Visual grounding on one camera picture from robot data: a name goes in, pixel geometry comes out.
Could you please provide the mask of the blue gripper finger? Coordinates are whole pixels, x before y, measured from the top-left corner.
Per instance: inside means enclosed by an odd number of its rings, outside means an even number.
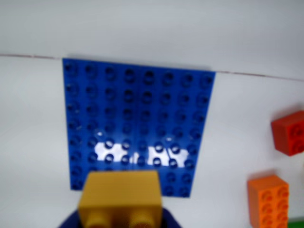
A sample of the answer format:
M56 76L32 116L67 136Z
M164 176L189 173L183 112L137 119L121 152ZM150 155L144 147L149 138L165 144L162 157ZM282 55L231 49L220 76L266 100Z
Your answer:
M59 226L58 228L82 228L78 211L72 212Z
M180 224L166 208L162 208L162 228L181 228Z

